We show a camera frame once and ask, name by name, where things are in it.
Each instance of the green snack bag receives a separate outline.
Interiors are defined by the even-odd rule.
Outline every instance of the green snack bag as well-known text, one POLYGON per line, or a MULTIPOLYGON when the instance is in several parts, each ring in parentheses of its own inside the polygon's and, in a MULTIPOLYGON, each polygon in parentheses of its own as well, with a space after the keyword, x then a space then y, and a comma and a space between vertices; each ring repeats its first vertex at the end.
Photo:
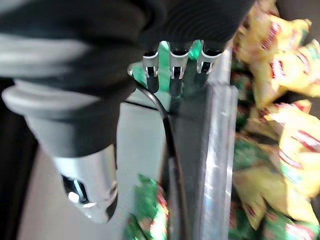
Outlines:
POLYGON ((232 72, 230 83, 238 89, 238 101, 249 104, 255 102, 252 89, 252 78, 249 75, 243 72, 232 72))
POLYGON ((265 218, 262 240, 315 240, 320 227, 302 221, 292 221, 287 216, 270 209, 265 218))
POLYGON ((255 235, 256 231, 251 227, 241 204, 232 201, 230 206, 229 239, 253 240, 255 235))
POLYGON ((236 124, 235 129, 239 131, 247 122, 247 119, 250 114, 250 109, 246 104, 242 104, 238 102, 238 106, 236 109, 236 124))
POLYGON ((164 191, 157 181, 139 175, 141 186, 135 188, 136 219, 148 240, 166 240, 168 207, 164 191))
POLYGON ((236 134, 234 143, 233 170, 262 166, 270 163, 269 153, 275 147, 259 144, 255 140, 242 134, 236 134))
POLYGON ((128 224, 125 228, 126 240, 147 240, 138 226, 136 217, 130 214, 128 224))

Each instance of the silver metal joint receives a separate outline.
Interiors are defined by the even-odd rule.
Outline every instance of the silver metal joint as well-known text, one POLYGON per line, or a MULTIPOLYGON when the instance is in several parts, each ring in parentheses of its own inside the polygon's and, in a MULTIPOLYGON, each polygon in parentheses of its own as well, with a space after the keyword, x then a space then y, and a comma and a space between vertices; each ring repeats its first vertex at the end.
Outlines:
POLYGON ((196 71, 198 74, 201 74, 201 72, 206 72, 206 74, 210 74, 212 68, 215 66, 217 58, 221 56, 222 53, 215 55, 215 56, 210 56, 204 53, 204 48, 202 45, 201 52, 199 54, 198 61, 196 63, 196 71))
POLYGON ((68 199, 95 223, 114 215, 118 188, 114 146, 83 157, 54 157, 68 199))
POLYGON ((152 56, 143 56, 142 57, 142 65, 144 68, 145 75, 147 78, 150 77, 150 68, 153 69, 153 76, 152 77, 157 77, 158 76, 158 69, 159 69, 159 51, 157 51, 154 55, 152 56))
POLYGON ((182 79, 185 74, 189 52, 184 55, 176 55, 170 51, 170 77, 175 78, 175 73, 179 71, 179 79, 182 79))

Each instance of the snack bag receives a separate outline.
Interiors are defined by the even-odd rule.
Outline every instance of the snack bag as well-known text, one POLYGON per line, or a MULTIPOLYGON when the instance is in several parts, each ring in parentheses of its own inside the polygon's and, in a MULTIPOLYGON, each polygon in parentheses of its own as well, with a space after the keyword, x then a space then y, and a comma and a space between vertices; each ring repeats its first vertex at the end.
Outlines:
MULTIPOLYGON (((272 60, 253 63, 253 93, 256 106, 262 109, 287 90, 305 92, 319 75, 319 43, 300 47, 295 52, 278 53, 272 60)), ((316 95, 318 88, 313 88, 316 95)))
POLYGON ((127 226, 125 228, 126 240, 147 240, 137 223, 136 217, 130 214, 127 226))
POLYGON ((254 94, 252 90, 252 78, 242 72, 232 72, 230 84, 238 89, 238 101, 253 103, 254 94))
POLYGON ((262 167, 252 167, 236 171, 232 175, 232 183, 241 199, 242 208, 253 229, 257 230, 267 212, 267 205, 259 192, 257 184, 259 176, 256 172, 262 167))
POLYGON ((279 153, 270 160, 286 182, 307 198, 320 192, 320 121, 296 112, 284 127, 279 153))
POLYGON ((292 221, 270 209, 265 218, 262 240, 315 240, 320 228, 316 224, 292 221))
POLYGON ((260 134, 278 140, 284 125, 292 121, 292 115, 295 114, 295 111, 309 113, 311 106, 311 102, 305 99, 293 103, 274 103, 263 110, 253 107, 241 132, 260 134))
POLYGON ((302 89, 296 89, 296 92, 312 98, 320 97, 320 76, 315 77, 314 79, 315 80, 312 80, 309 86, 302 89))
POLYGON ((320 76, 320 45, 314 39, 295 52, 277 54, 270 64, 277 66, 283 75, 272 76, 272 84, 280 85, 293 92, 304 93, 320 76))
POLYGON ((139 175, 141 186, 135 188, 136 219, 148 240, 166 240, 168 207, 164 191, 157 181, 139 175))
POLYGON ((267 13, 276 17, 280 17, 279 10, 276 4, 273 4, 267 13))
POLYGON ((258 144, 253 139, 236 134, 234 143, 233 170, 239 171, 270 163, 269 151, 264 151, 264 144, 258 144))
POLYGON ((236 109, 236 124, 235 129, 239 130, 241 129, 247 121, 247 118, 249 117, 250 109, 248 105, 243 103, 238 103, 237 109, 236 109))
POLYGON ((266 213, 265 202, 297 221, 319 224, 309 199, 299 194, 286 183, 285 177, 268 166, 234 172, 232 182, 254 229, 258 229, 266 213))
POLYGON ((254 76, 252 85, 256 107, 261 110, 284 95, 288 89, 273 83, 275 79, 285 75, 281 66, 271 64, 268 61, 258 61, 250 65, 250 70, 254 76))
POLYGON ((271 61, 279 52, 295 50, 304 41, 311 25, 308 19, 286 21, 263 11, 249 19, 250 28, 235 50, 236 57, 247 64, 271 61))
POLYGON ((231 202, 229 219, 229 239, 251 240, 254 239, 256 231, 251 227, 245 211, 241 204, 231 202))

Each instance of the red logo on bag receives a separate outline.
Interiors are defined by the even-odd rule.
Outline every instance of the red logo on bag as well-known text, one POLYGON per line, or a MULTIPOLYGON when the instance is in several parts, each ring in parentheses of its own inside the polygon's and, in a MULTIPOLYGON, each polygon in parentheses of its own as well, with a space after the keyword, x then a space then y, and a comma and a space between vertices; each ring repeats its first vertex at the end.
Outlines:
POLYGON ((288 155, 286 155, 283 151, 279 150, 279 157, 282 161, 289 164, 290 166, 296 168, 296 169, 303 169, 304 167, 301 165, 301 163, 296 162, 292 160, 288 155))
POLYGON ((279 60, 273 60, 270 63, 270 67, 272 69, 272 78, 276 80, 283 80, 286 77, 284 71, 284 63, 279 60))
POLYGON ((271 28, 266 39, 261 43, 261 47, 263 50, 268 51, 270 49, 271 44, 275 41, 277 34, 281 31, 281 26, 273 22, 271 24, 271 28))
POLYGON ((249 204, 246 204, 246 209, 248 210, 248 212, 251 216, 253 216, 253 217, 256 216, 254 209, 249 204))
POLYGON ((304 70, 303 70, 303 73, 306 74, 306 75, 309 75, 310 74, 310 62, 308 60, 308 58, 302 54, 301 52, 298 51, 298 53, 296 54, 296 56, 301 60, 301 62, 303 63, 304 65, 304 70))
POLYGON ((297 140, 305 148, 309 149, 313 153, 320 153, 320 141, 315 137, 311 136, 305 131, 298 130, 295 136, 292 136, 294 140, 297 140))

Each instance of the yellow chip bag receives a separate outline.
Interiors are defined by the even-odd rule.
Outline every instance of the yellow chip bag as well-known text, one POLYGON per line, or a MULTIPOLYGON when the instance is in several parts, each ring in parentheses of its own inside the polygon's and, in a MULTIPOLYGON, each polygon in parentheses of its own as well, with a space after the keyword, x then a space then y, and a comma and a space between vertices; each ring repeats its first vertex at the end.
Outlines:
POLYGON ((284 126, 295 119, 296 111, 308 114, 311 110, 311 106, 311 102, 307 99, 295 101, 293 103, 276 103, 272 104, 271 107, 267 107, 267 112, 263 118, 268 126, 270 126, 277 136, 280 137, 284 126))
MULTIPOLYGON (((295 52, 278 53, 270 61, 250 65, 254 76, 253 93, 259 109, 272 103, 287 90, 311 94, 310 84, 320 75, 320 47, 316 40, 295 52)), ((318 85, 312 88, 317 95, 318 85)))
POLYGON ((241 132, 243 134, 260 134, 278 140, 284 125, 292 121, 291 113, 294 111, 309 113, 311 106, 311 102, 305 99, 293 103, 274 103, 263 110, 253 107, 241 132))
POLYGON ((267 205, 256 185, 255 171, 258 167, 236 171, 232 183, 241 199, 242 207, 253 229, 257 230, 267 212, 267 205))
POLYGON ((320 193, 320 121, 296 112, 294 122, 284 127, 274 166, 299 193, 307 198, 320 193))
POLYGON ((276 211, 297 221, 319 224, 310 201, 288 185, 279 172, 268 166, 234 172, 232 183, 242 201, 243 208, 249 209, 246 210, 246 214, 254 229, 259 226, 262 213, 265 214, 261 198, 276 211))
POLYGON ((311 25, 308 19, 286 21, 264 11, 260 12, 249 15, 250 27, 235 49, 236 57, 247 64, 270 61, 280 51, 295 50, 304 41, 311 25))
POLYGON ((275 75, 272 81, 293 92, 305 93, 320 76, 320 45, 314 39, 295 52, 277 54, 270 62, 283 75, 275 75))
POLYGON ((281 66, 268 61, 259 61, 249 66, 254 76, 252 89, 256 107, 263 109, 277 98, 285 94, 288 89, 274 84, 273 80, 284 76, 281 66))

